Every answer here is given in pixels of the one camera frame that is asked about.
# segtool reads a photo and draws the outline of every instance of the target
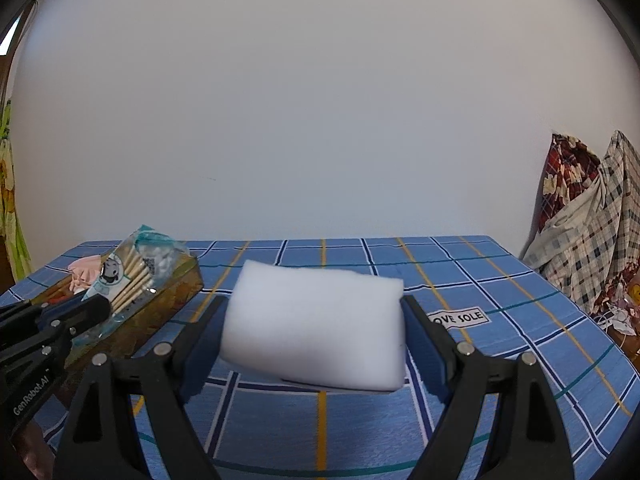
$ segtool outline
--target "white label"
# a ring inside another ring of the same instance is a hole
[[[434,323],[444,325],[444,328],[468,328],[470,326],[491,323],[479,306],[461,308],[460,310],[437,310],[427,314]]]

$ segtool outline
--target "green floral curtain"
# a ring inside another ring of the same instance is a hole
[[[15,212],[14,158],[9,139],[11,101],[7,101],[0,116],[0,235],[4,237],[14,280],[31,273],[31,259]]]

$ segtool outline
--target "blue checkered tablecloth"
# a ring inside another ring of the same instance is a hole
[[[0,305],[32,298],[63,278],[76,258],[117,241],[87,242],[34,272]],[[608,456],[640,400],[638,375],[613,341],[570,300],[485,236],[335,240],[200,241],[205,289],[141,352],[173,340],[215,292],[229,295],[246,260],[291,267],[330,267],[404,280],[427,312],[479,306],[491,323],[450,329],[485,354],[539,358],[556,396],[574,455],[577,480]],[[167,478],[143,402],[134,399],[149,469]],[[474,478],[486,447],[496,397],[486,396],[481,422],[460,478]],[[318,393],[218,361],[203,391],[186,406],[196,434],[224,480],[366,477],[400,480],[433,434],[443,412],[407,354],[405,386],[389,395]],[[50,400],[37,416],[55,446],[65,411]]]

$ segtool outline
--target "yellow stripe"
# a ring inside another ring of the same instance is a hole
[[[500,272],[505,278],[507,278],[511,283],[513,283],[513,285],[516,286],[516,288],[523,293],[525,296],[527,296],[530,300],[535,300],[535,298],[529,294],[518,282],[516,282],[511,276],[509,276],[506,272],[504,272],[500,267],[498,267],[493,261],[491,261],[487,256],[484,256],[484,254],[482,254],[478,248],[476,248],[474,245],[470,244],[469,242],[467,242],[462,236],[459,237],[465,244],[467,244],[469,247],[471,247],[477,254],[478,256],[482,256],[483,258],[486,258],[486,260],[491,264],[491,266],[497,270],[498,272]],[[551,321],[553,321],[558,327],[560,327],[560,329],[562,329],[562,331],[567,335],[567,337],[576,345],[576,347],[578,348],[578,350],[580,352],[582,352],[582,355],[584,355],[587,359],[587,361],[589,362],[589,364],[593,364],[593,359],[591,359],[591,356],[589,354],[587,354],[587,351],[582,347],[582,345],[578,342],[578,340],[575,338],[575,336],[567,329],[567,327],[565,327],[560,321],[559,319],[554,316],[550,311],[548,311],[546,309],[546,307],[544,305],[542,305],[539,301],[534,301],[534,303],[536,304],[536,306],[542,310],[542,312],[544,312],[545,314],[547,314],[550,318]],[[614,400],[616,401],[616,403],[618,404],[618,406],[620,407],[620,410],[622,410],[625,415],[627,416],[631,416],[631,412],[625,407],[624,403],[620,400],[620,398],[618,397],[618,394],[616,393],[616,391],[613,389],[613,386],[611,386],[611,384],[609,383],[609,381],[607,381],[607,378],[605,377],[604,373],[602,372],[602,370],[600,370],[599,367],[595,367],[594,370],[596,370],[596,373],[600,376],[600,379],[602,380],[603,384],[607,387],[607,390],[609,390],[609,392],[611,393],[611,395],[613,396]]]
[[[320,265],[326,266],[326,240],[320,240]]]
[[[145,405],[145,397],[140,396],[140,398],[138,399],[138,402],[136,402],[136,405],[133,407],[133,416],[138,416],[138,413],[140,413],[140,410],[144,405]]]
[[[442,304],[442,306],[444,307],[445,310],[451,310],[451,307],[449,306],[447,301],[442,297],[442,295],[440,294],[438,289],[435,287],[435,285],[433,285],[433,283],[431,282],[429,277],[424,272],[424,269],[422,268],[422,266],[418,263],[418,261],[411,254],[411,251],[409,250],[409,247],[407,247],[405,245],[405,243],[402,241],[402,238],[396,238],[396,240],[398,240],[398,243],[402,247],[402,250],[404,251],[404,254],[406,254],[406,256],[409,258],[411,263],[415,265],[415,268],[418,269],[418,272],[422,276],[422,279],[424,280],[425,285],[427,285],[431,289],[431,291],[433,292],[433,295],[436,298],[438,298],[438,301]],[[468,332],[464,328],[460,328],[460,333],[465,338],[466,342],[473,344],[473,341],[471,341],[471,338],[469,337]]]
[[[191,316],[191,319],[189,320],[191,323],[194,323],[198,320],[198,318],[200,317],[200,314],[203,313],[204,309],[207,307],[207,305],[209,304],[209,301],[211,300],[211,298],[215,295],[216,291],[218,290],[218,287],[220,285],[222,285],[222,283],[226,280],[226,277],[229,275],[229,273],[231,272],[231,268],[238,263],[238,260],[242,257],[242,253],[244,253],[244,251],[246,250],[246,248],[249,246],[251,242],[245,242],[244,245],[240,248],[240,250],[236,253],[236,256],[234,257],[233,260],[231,260],[231,263],[229,264],[229,266],[225,269],[225,272],[222,273],[222,276],[220,276],[218,278],[218,280],[216,281],[216,284],[213,286],[213,288],[211,289],[211,292],[209,294],[207,294],[207,297],[202,300],[202,303],[200,304],[200,306],[196,309],[196,311],[193,313],[193,316]]]
[[[316,454],[316,469],[326,470],[326,392],[318,393],[318,453]]]
[[[200,306],[193,313],[193,316],[191,316],[191,319],[189,320],[190,323],[195,323],[198,320],[198,318],[200,317],[200,314],[203,313],[204,309],[209,304],[209,301],[211,300],[212,296],[215,295],[216,291],[218,290],[218,287],[220,285],[222,285],[222,283],[226,280],[226,277],[231,272],[231,268],[236,263],[238,263],[238,260],[242,256],[242,253],[244,253],[246,248],[249,246],[249,243],[251,243],[251,242],[245,242],[244,245],[238,250],[238,252],[236,253],[236,256],[234,257],[234,259],[231,260],[231,263],[225,269],[225,272],[223,272],[222,275],[216,281],[216,284],[211,289],[211,292],[209,294],[207,294],[207,297],[204,300],[202,300],[202,303],[200,304]],[[138,399],[138,402],[136,403],[136,405],[133,408],[133,415],[137,416],[138,413],[140,413],[140,410],[142,409],[142,406],[144,406],[144,405],[145,405],[145,397],[140,396],[140,398]]]
[[[326,240],[320,240],[320,265],[326,266]],[[326,392],[318,392],[318,449],[316,450],[316,469],[326,470]]]

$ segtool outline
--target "foam block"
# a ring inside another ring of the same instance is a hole
[[[402,280],[247,261],[229,301],[220,356],[323,388],[404,385]]]

